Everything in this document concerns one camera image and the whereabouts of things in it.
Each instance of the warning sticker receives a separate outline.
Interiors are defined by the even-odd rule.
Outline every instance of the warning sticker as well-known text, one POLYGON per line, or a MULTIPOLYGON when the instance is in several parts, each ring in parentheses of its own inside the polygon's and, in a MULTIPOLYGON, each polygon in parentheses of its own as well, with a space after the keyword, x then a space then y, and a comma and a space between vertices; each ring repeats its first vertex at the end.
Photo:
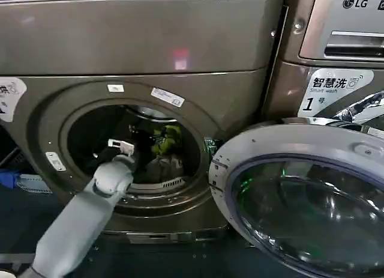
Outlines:
POLYGON ((298 117, 312 117, 346 95, 368 85, 373 71, 323 68, 313 73, 298 112, 298 117))
POLYGON ((185 101, 184 98, 159 88, 153 88, 151 95, 176 107, 181 107, 185 101))
POLYGON ((15 77, 0 77, 0 119, 13 121, 17 103, 26 91, 24 82, 15 77))

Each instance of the gray robot arm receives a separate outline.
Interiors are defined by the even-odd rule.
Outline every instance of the gray robot arm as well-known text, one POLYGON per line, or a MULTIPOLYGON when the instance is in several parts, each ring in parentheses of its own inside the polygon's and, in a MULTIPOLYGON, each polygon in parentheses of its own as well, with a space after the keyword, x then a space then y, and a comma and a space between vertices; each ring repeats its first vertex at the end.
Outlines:
POLYGON ((64 277, 79 266, 133 182, 132 174, 133 160, 125 155, 100 165, 42 236, 32 267, 19 278, 64 277))

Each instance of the lg logo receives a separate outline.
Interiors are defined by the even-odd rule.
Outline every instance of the lg logo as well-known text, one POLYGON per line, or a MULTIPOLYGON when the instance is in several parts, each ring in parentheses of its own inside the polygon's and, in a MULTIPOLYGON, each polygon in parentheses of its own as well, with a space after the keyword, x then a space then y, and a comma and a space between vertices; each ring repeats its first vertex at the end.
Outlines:
POLYGON ((343 2, 343 7, 345 9, 349 9, 349 8, 352 8, 353 6, 355 6, 355 8, 366 8, 368 5, 368 0, 362 0, 360 2, 360 0, 344 0, 343 2))
POLYGON ((350 7, 352 7, 355 3, 355 0, 344 0, 343 2, 343 7, 345 9, 349 9, 350 7))

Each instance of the smart wash label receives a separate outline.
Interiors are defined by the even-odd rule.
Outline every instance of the smart wash label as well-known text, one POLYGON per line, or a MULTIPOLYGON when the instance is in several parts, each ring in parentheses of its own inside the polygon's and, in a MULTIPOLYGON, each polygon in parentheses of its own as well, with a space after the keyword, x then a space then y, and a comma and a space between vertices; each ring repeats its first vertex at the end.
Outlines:
POLYGON ((372 82, 371 70, 323 68, 314 72, 298 112, 313 117, 341 98, 372 82))

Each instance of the open washer door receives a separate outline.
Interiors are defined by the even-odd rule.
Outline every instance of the open washer door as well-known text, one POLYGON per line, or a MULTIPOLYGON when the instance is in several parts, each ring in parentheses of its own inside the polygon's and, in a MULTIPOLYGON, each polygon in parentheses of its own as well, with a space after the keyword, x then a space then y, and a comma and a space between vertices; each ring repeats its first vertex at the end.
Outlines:
POLYGON ((323 118, 256 125, 216 153, 213 197, 245 239, 298 272, 382 277, 382 134, 323 118))

